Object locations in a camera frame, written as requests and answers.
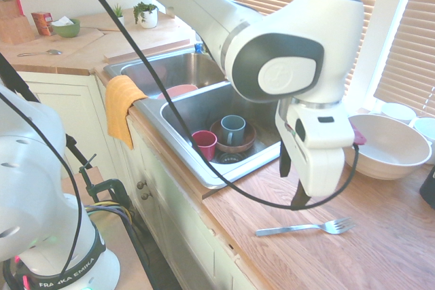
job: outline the fork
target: fork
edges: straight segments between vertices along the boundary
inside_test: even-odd
[[[323,224],[303,224],[303,225],[294,225],[292,227],[260,229],[256,231],[256,236],[257,237],[270,236],[271,234],[282,234],[284,232],[291,232],[291,231],[311,229],[311,228],[322,229],[323,231],[329,234],[342,234],[343,232],[350,230],[354,226],[355,224],[352,222],[351,218],[345,217],[343,219],[328,221]]]

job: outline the gray mug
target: gray mug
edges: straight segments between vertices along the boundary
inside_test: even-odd
[[[222,141],[229,146],[243,144],[246,121],[239,115],[227,115],[220,122],[222,126]]]

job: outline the sink basin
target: sink basin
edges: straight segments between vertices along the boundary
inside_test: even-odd
[[[197,54],[192,50],[155,56],[148,60],[166,89],[182,84],[203,88],[225,80],[224,74],[209,56]],[[157,98],[161,93],[141,60],[109,65],[104,70],[112,77],[129,76],[150,98]]]
[[[204,54],[173,52],[151,58],[150,63],[153,67],[160,67],[158,74],[164,77],[162,81],[167,88],[189,81],[198,86],[198,90],[173,99],[191,134],[209,130],[225,115],[240,115],[256,129],[254,145],[247,151],[228,154],[216,149],[211,164],[229,181],[236,181],[279,156],[280,138],[275,127],[277,102],[252,103],[245,100],[224,80],[219,67]],[[136,101],[134,106],[205,187],[218,189],[226,185],[192,148],[166,100],[156,98],[160,90],[143,64],[139,61],[127,62],[108,66],[105,70],[112,76],[130,76],[139,88],[151,95]]]

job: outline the butcher block counter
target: butcher block counter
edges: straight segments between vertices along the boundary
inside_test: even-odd
[[[164,15],[160,18],[161,31],[139,30],[140,26],[126,22],[128,29],[137,33],[135,39],[142,42],[144,51],[170,50],[164,48],[167,44],[173,49],[191,46],[192,31],[183,22]],[[95,20],[87,17],[82,22],[87,27],[82,27],[75,39],[40,37],[19,46],[0,44],[0,51],[20,71],[95,72],[106,84],[106,60],[126,58],[131,50],[107,21],[95,25]],[[63,54],[16,57],[21,52],[49,49]],[[398,181],[379,181],[356,173],[349,187],[333,201],[308,211],[285,211],[248,200],[228,187],[217,192],[204,188],[134,107],[128,120],[255,288],[433,289],[435,211],[419,195],[432,166],[424,165]],[[346,166],[341,183],[349,170]],[[297,184],[294,169],[289,177],[279,177],[277,160],[236,182],[246,192],[280,204],[291,202]],[[352,217],[356,224],[341,235],[303,230],[255,236],[260,228],[324,223],[341,217]]]

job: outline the orange towel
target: orange towel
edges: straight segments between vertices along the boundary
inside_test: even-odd
[[[120,75],[112,78],[106,89],[107,133],[124,141],[133,149],[130,130],[127,126],[128,108],[136,100],[147,98],[129,76]]]

